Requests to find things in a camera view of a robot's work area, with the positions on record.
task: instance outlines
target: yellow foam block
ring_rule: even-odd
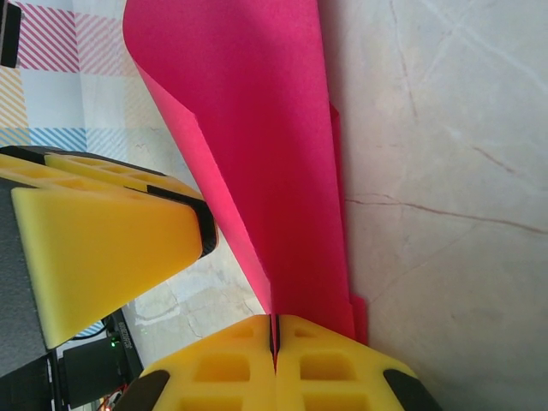
[[[170,176],[158,176],[125,165],[111,163],[96,158],[84,158],[68,154],[47,154],[45,164],[78,176],[89,177],[121,187],[132,188],[146,193],[151,184],[174,193],[188,195],[202,200],[200,193]]]
[[[143,376],[170,374],[153,411],[275,411],[269,335],[269,316],[257,315],[148,367]]]
[[[0,155],[12,190],[40,323],[64,343],[201,254],[188,205]]]
[[[298,317],[281,316],[280,331],[278,410],[403,411],[383,376],[414,376],[400,361]]]

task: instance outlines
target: pink paper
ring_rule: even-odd
[[[265,310],[355,337],[316,2],[128,0],[124,37]]]

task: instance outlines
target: marble floor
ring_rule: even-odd
[[[548,409],[548,2],[322,0],[320,14],[371,345],[444,409]],[[85,81],[86,123],[116,122],[103,104],[122,88]],[[132,81],[127,160],[193,183]],[[225,242],[125,308],[145,364],[260,312]]]

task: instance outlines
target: curled paper sheet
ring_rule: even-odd
[[[123,32],[265,310],[364,341],[316,2],[127,0]]]

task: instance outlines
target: white marble surface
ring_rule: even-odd
[[[121,18],[123,0],[74,3]],[[321,0],[320,14],[372,346],[444,409],[548,409],[548,2]],[[191,182],[140,81],[131,95],[112,81],[86,80],[86,122],[125,128],[128,161]],[[115,116],[128,99],[131,118]],[[260,312],[225,242],[126,309],[146,364]]]

